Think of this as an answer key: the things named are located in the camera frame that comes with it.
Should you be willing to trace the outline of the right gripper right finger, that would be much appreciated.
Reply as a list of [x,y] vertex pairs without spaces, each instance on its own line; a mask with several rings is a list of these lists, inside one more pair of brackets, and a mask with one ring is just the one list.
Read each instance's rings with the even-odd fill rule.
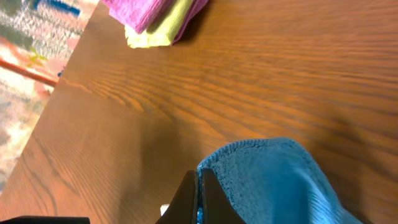
[[213,170],[202,170],[201,189],[204,224],[245,224],[230,204]]

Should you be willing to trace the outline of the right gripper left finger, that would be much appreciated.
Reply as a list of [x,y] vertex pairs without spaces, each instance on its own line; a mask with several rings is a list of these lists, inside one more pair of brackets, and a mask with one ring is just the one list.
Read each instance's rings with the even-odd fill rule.
[[194,170],[185,174],[165,213],[156,224],[196,224],[198,176]]

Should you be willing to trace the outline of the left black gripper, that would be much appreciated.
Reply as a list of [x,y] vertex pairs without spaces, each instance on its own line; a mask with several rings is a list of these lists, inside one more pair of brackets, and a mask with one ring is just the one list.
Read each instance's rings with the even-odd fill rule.
[[88,217],[21,216],[1,221],[1,224],[90,224]]

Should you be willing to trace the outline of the blue microfiber cloth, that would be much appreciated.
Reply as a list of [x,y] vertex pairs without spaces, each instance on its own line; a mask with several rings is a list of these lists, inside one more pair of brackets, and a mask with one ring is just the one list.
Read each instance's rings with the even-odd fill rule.
[[246,223],[359,223],[343,208],[326,175],[287,138],[232,142],[202,160]]

